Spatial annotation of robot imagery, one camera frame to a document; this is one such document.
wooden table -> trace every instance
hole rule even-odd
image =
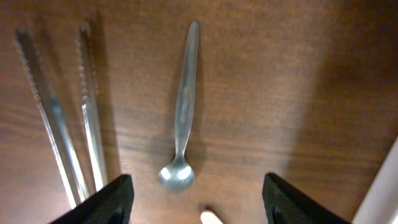
[[[398,133],[397,1],[28,1],[0,3],[0,223],[46,223],[70,207],[14,41],[30,29],[91,193],[77,27],[93,21],[110,179],[132,175],[131,223],[267,223],[276,172],[351,220]],[[201,25],[187,160],[169,194],[174,109],[190,21]]]

spoon handle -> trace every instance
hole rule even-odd
[[[199,23],[190,24],[185,47],[184,63],[180,89],[175,111],[175,157],[183,157],[191,131],[193,109],[195,106],[195,88],[197,79],[197,58],[199,42]]]

tongs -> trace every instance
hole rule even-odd
[[[65,116],[58,98],[48,84],[41,64],[41,56],[34,41],[26,31],[16,30],[16,42],[21,60],[27,72],[37,106],[49,136],[55,160],[67,193],[71,208],[90,195],[81,171]],[[100,125],[96,107],[95,84],[92,74],[90,42],[87,26],[79,28],[78,54],[83,92],[82,112],[84,117],[88,150],[93,169],[95,187],[99,191],[108,182],[101,143]]]

white object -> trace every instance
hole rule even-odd
[[[356,212],[353,223],[398,224],[398,138]]]
[[[202,224],[223,224],[223,222],[217,217],[214,212],[205,210],[200,215]]]

spoon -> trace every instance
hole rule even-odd
[[[169,191],[181,192],[192,185],[195,173],[184,158],[191,131],[197,75],[199,23],[193,21],[188,31],[180,89],[175,111],[175,157],[159,172],[159,182]]]

